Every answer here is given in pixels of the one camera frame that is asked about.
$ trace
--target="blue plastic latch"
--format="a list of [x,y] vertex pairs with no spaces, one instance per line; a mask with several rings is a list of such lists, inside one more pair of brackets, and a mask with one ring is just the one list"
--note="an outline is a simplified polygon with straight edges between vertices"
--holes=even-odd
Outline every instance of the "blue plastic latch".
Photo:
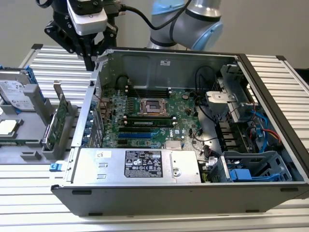
[[52,163],[49,166],[49,171],[50,172],[61,172],[61,167],[62,167],[62,164],[60,163]]
[[256,131],[257,137],[263,138],[263,131],[261,127],[257,126],[255,131]]
[[233,181],[251,181],[252,177],[249,169],[233,169],[230,171],[230,176]]

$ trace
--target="power supply label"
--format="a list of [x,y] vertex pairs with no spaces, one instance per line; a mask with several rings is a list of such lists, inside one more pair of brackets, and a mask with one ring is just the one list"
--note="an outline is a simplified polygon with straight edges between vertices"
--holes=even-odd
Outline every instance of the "power supply label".
[[163,177],[161,151],[126,151],[125,176]]

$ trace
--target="green circuit board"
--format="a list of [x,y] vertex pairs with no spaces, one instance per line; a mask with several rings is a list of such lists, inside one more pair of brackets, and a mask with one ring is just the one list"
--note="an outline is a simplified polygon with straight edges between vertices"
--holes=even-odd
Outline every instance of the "green circuit board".
[[124,115],[136,116],[140,111],[140,102],[143,98],[128,97],[123,91],[115,90],[113,88],[105,89],[103,92],[104,98],[110,99],[108,104],[108,112],[106,114],[104,123],[103,147],[134,147],[134,148],[163,148],[166,141],[181,141],[183,150],[194,150],[192,146],[192,136],[189,136],[189,130],[192,129],[194,133],[200,128],[198,116],[194,116],[196,111],[194,99],[189,97],[187,100],[183,99],[183,95],[189,96],[190,92],[185,90],[173,90],[169,98],[164,98],[167,117],[176,117],[176,124],[172,128],[148,128],[151,131],[152,138],[118,138],[119,130],[126,128],[124,125]]

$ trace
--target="blue bracket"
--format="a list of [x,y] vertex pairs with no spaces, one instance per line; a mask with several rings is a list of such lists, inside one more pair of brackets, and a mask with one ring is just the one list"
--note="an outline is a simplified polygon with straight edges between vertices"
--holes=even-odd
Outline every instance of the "blue bracket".
[[61,172],[61,167],[62,167],[61,163],[52,163],[49,166],[49,171],[50,172]]
[[233,169],[230,171],[230,176],[234,182],[273,182],[280,180],[280,174],[252,177],[249,169]]

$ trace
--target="sticker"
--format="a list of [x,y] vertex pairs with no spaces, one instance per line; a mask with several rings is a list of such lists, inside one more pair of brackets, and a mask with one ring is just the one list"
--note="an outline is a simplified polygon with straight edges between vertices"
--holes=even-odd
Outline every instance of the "sticker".
[[153,122],[134,122],[134,125],[148,125],[151,126],[153,125]]
[[161,65],[161,66],[170,66],[170,61],[162,60],[162,61],[160,62],[160,65]]
[[161,151],[126,151],[126,177],[163,177],[162,169]]
[[111,158],[112,157],[112,151],[97,151],[96,153],[96,159],[98,158]]
[[23,84],[18,81],[0,81],[0,95],[17,109],[34,110],[30,98],[24,95]]

